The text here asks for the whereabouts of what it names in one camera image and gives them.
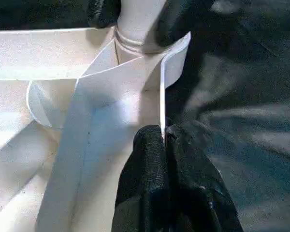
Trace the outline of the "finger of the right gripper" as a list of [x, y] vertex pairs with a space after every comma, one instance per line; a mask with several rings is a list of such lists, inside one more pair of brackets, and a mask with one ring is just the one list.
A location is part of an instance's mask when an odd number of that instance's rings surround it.
[[87, 6], [88, 24], [97, 29], [111, 27], [117, 23], [121, 0], [89, 0]]
[[168, 0], [147, 33], [147, 43], [168, 47], [201, 26], [208, 16], [207, 0]]

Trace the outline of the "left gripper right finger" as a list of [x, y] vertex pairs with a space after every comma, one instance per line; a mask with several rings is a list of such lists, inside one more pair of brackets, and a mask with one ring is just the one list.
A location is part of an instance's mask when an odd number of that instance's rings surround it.
[[196, 124], [166, 131], [174, 232], [241, 232], [232, 198], [206, 155], [207, 132]]

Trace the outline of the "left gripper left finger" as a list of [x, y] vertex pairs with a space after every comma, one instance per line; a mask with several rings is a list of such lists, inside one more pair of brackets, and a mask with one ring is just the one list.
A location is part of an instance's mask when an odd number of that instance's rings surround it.
[[170, 188], [161, 128], [147, 125], [133, 139], [120, 174], [112, 221], [114, 232], [167, 232]]

